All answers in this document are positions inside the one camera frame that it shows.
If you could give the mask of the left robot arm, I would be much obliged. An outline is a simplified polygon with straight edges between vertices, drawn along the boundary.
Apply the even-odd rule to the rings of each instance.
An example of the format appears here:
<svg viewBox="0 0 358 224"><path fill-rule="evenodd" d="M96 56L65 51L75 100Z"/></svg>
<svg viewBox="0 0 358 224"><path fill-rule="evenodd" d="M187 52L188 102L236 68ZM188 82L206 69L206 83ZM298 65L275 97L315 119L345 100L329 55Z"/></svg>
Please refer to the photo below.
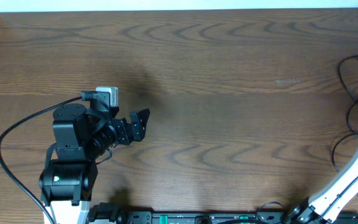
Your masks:
<svg viewBox="0 0 358 224"><path fill-rule="evenodd" d="M45 223L127 223L127 213L112 203L91 206L98 157L119 144L141 142L148 108L117 119L119 108L107 103L61 106L53 112L56 142L47 153L39 185L47 213Z"/></svg>

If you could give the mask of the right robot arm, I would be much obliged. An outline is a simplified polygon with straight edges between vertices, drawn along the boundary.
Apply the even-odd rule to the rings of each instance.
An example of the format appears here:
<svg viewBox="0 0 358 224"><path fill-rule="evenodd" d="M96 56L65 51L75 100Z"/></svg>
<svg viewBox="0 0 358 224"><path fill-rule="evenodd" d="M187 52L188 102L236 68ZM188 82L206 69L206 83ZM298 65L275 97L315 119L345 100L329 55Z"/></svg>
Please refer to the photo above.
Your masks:
<svg viewBox="0 0 358 224"><path fill-rule="evenodd" d="M284 223L334 223L344 206L358 193L358 149L346 166L322 190L289 213Z"/></svg>

